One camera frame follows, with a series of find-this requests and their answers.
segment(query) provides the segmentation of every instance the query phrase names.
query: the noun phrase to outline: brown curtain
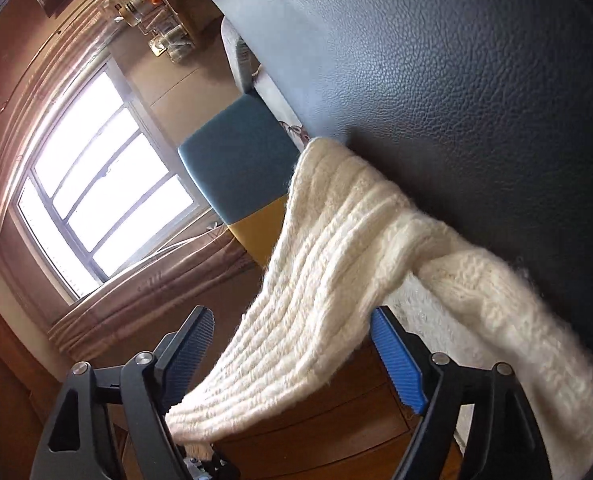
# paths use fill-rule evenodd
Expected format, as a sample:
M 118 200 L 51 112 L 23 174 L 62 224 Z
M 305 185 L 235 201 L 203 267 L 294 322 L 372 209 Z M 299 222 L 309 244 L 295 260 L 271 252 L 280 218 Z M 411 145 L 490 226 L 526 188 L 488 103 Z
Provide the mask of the brown curtain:
M 254 265 L 230 230 L 218 227 L 153 254 L 104 283 L 48 337 L 77 361 L 93 359 L 178 304 Z

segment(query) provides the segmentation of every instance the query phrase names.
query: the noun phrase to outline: cream knit fabric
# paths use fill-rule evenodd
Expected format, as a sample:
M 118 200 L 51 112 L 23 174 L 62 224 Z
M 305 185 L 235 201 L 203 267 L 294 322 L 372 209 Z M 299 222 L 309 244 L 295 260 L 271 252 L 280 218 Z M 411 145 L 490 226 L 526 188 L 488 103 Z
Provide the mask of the cream knit fabric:
M 534 391 L 550 407 L 545 423 L 593 460 L 593 360 L 576 338 L 501 260 L 325 138 L 299 159 L 259 296 L 208 377 L 166 415 L 174 440 L 204 456 L 209 442 L 323 386 L 409 272 L 477 341 L 533 372 Z

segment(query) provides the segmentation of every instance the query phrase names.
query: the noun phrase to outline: curtain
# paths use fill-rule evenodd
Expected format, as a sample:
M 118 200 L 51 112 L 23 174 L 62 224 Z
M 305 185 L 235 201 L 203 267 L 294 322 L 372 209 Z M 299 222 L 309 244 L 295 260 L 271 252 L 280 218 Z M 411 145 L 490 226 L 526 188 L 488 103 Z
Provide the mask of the curtain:
M 15 98 L 1 141 L 0 231 L 30 156 L 65 104 L 70 86 L 125 26 L 115 16 L 110 0 L 84 0 L 46 54 L 33 62 L 36 69 Z
M 226 226 L 145 258 L 83 298 L 48 333 L 90 360 L 192 297 L 255 265 Z

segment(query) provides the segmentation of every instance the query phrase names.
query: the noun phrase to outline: window frame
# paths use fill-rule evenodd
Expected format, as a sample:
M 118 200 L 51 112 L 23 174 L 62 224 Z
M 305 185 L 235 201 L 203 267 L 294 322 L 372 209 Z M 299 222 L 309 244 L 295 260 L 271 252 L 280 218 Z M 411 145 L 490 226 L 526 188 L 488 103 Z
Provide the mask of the window frame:
M 119 107 L 110 118 L 97 130 L 97 132 L 90 138 L 86 146 L 83 148 L 81 153 L 77 156 L 75 161 L 73 162 L 72 166 L 67 170 L 65 175 L 62 177 L 61 182 L 58 184 L 57 188 L 55 189 L 54 193 L 52 194 L 52 198 L 48 196 L 45 189 L 43 188 L 40 179 L 36 174 L 36 162 L 38 158 L 43 153 L 45 149 L 46 143 L 48 142 L 49 138 L 51 137 L 54 129 L 60 124 L 61 120 L 63 119 L 64 115 L 69 110 L 70 106 L 77 101 L 80 97 L 82 92 L 84 91 L 87 86 L 89 86 L 97 77 L 99 77 L 102 73 L 107 73 L 110 77 L 110 80 L 114 84 L 116 91 L 123 99 L 123 105 Z M 56 113 L 55 117 L 50 121 L 49 126 L 46 128 L 45 134 L 42 135 L 42 139 L 40 140 L 38 146 L 33 150 L 33 153 L 30 155 L 28 160 L 28 166 L 26 171 L 24 172 L 22 178 L 19 181 L 19 185 L 17 186 L 17 190 L 14 194 L 14 213 L 20 219 L 23 227 L 25 228 L 25 232 L 27 233 L 32 245 L 38 251 L 42 260 L 45 264 L 48 265 L 49 270 L 51 271 L 52 275 L 58 280 L 61 286 L 68 292 L 68 294 L 73 298 L 73 300 L 78 300 L 80 297 L 78 293 L 76 293 L 67 280 L 62 276 L 61 272 L 56 268 L 50 257 L 44 251 L 41 243 L 39 243 L 38 239 L 32 229 L 30 228 L 23 211 L 20 209 L 20 197 L 22 195 L 22 189 L 27 179 L 30 180 L 32 185 L 35 187 L 38 195 L 41 199 L 43 206 L 45 207 L 46 211 L 48 212 L 52 222 L 54 222 L 55 226 L 57 227 L 58 231 L 62 234 L 65 239 L 65 242 L 70 246 L 73 250 L 75 256 L 78 257 L 81 264 L 88 270 L 91 274 L 93 279 L 100 285 L 105 283 L 107 280 L 110 280 L 113 276 L 116 276 L 132 264 L 136 263 L 137 261 L 145 258 L 148 254 L 152 253 L 157 248 L 160 248 L 162 244 L 164 244 L 167 240 L 174 237 L 175 234 L 178 234 L 180 231 L 183 231 L 185 228 L 188 227 L 193 221 L 200 218 L 201 216 L 205 216 L 204 214 L 206 211 L 210 209 L 208 201 L 203 197 L 203 194 L 199 191 L 198 187 L 186 171 L 182 160 L 180 159 L 179 153 L 176 150 L 176 147 L 172 145 L 169 140 L 161 132 L 161 129 L 158 127 L 157 123 L 153 120 L 152 115 L 149 109 L 143 104 L 140 97 L 134 92 L 131 86 L 128 83 L 125 75 L 122 73 L 121 69 L 118 67 L 118 64 L 113 59 L 113 57 L 107 52 L 103 52 L 99 57 L 97 57 L 96 62 L 91 64 L 84 70 L 83 73 L 77 78 L 77 80 L 70 86 L 68 89 L 68 96 L 64 101 L 63 105 L 60 107 L 58 112 Z M 125 108 L 129 109 L 132 117 L 138 124 L 138 130 L 132 134 L 126 142 L 124 142 L 121 147 L 119 147 L 115 153 L 110 157 L 110 159 L 97 171 L 97 174 L 93 177 L 91 182 L 87 184 L 86 188 L 81 192 L 80 197 L 76 200 L 73 206 L 70 208 L 70 211 L 67 215 L 62 219 L 57 212 L 53 200 L 56 197 L 57 192 L 63 186 L 65 180 L 69 176 L 72 168 L 75 167 L 77 162 L 81 159 L 81 156 L 86 152 L 87 149 L 94 143 L 94 140 L 100 135 L 103 131 L 105 126 L 114 118 L 121 110 Z M 86 196 L 88 191 L 92 188 L 94 183 L 96 183 L 100 178 L 103 177 L 104 173 L 106 172 L 107 168 L 112 164 L 116 158 L 123 152 L 123 150 L 129 146 L 129 144 L 139 135 L 144 135 L 145 138 L 148 140 L 156 154 L 159 156 L 163 164 L 168 169 L 168 172 L 160 178 L 156 184 L 154 184 L 144 195 L 141 196 L 129 209 L 119 218 L 115 224 L 110 228 L 110 230 L 97 242 L 95 247 L 88 251 L 84 246 L 83 243 L 79 240 L 76 233 L 74 233 L 73 229 L 68 225 L 68 220 L 76 210 L 77 206 L 81 203 L 83 198 Z M 107 275 L 103 270 L 100 268 L 99 264 L 96 263 L 94 260 L 94 254 L 98 251 L 105 241 L 107 241 L 110 236 L 116 232 L 116 230 L 121 227 L 123 222 L 125 222 L 134 211 L 143 203 L 147 198 L 149 198 L 153 193 L 155 193 L 163 184 L 165 184 L 169 179 L 178 176 L 180 183 L 182 184 L 183 188 L 188 192 L 190 197 L 193 200 L 193 203 L 184 209 L 180 214 L 174 217 L 168 224 L 166 224 L 160 231 L 154 234 L 141 248 L 136 250 L 130 258 L 128 258 L 118 269 L 115 270 L 110 275 Z

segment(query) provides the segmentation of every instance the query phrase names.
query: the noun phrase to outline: screw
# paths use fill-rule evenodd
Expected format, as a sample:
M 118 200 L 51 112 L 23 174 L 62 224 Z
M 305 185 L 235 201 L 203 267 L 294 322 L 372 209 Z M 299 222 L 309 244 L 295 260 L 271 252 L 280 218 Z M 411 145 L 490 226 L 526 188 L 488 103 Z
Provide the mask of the screw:
M 137 354 L 134 358 L 136 360 L 136 364 L 138 365 L 147 365 L 150 364 L 152 361 L 152 353 L 151 352 L 141 352 Z
M 74 375 L 83 375 L 85 372 L 88 371 L 89 367 L 90 365 L 88 365 L 85 361 L 81 361 L 80 363 L 77 363 L 72 367 L 72 373 Z
M 450 362 L 450 358 L 443 352 L 436 352 L 435 354 L 432 354 L 432 362 L 436 365 L 444 366 Z
M 501 375 L 512 375 L 514 370 L 507 363 L 499 363 L 497 364 L 497 372 Z

